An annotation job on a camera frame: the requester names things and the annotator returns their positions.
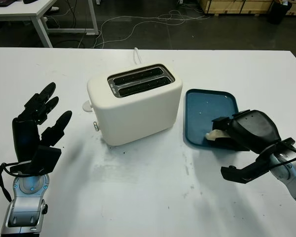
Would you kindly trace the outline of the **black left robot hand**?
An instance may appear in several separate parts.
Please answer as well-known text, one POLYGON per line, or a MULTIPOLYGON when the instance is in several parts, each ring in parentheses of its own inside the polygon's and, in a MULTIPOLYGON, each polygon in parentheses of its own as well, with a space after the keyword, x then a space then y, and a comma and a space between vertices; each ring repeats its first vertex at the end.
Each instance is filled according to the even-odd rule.
POLYGON ((59 97, 52 97, 56 84, 51 82, 40 93, 34 94, 24 105, 24 111, 12 120, 14 148, 19 162, 31 160, 40 147, 53 147, 64 136, 72 111, 64 112, 54 126, 39 135, 38 125, 56 107, 59 97))

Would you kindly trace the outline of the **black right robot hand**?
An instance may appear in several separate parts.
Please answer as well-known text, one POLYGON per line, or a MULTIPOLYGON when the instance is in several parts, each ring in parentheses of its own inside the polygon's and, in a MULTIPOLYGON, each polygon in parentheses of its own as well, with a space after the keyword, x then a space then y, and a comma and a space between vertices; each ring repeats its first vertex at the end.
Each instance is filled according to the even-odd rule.
POLYGON ((231 118, 219 117, 212 122, 212 131, 205 135, 212 146, 260 154, 267 147, 281 141, 275 123, 258 110, 242 111, 231 118))

